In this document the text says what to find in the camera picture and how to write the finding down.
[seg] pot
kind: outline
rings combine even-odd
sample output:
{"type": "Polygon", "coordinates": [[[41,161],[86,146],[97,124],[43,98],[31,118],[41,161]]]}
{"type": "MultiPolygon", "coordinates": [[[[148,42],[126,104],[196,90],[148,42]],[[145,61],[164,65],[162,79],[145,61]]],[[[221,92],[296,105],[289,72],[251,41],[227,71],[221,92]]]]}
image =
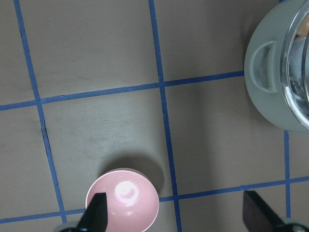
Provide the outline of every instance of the pot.
{"type": "Polygon", "coordinates": [[[308,13],[309,0],[279,3],[256,28],[245,57],[252,102],[267,120],[289,131],[309,132],[308,13]]]}

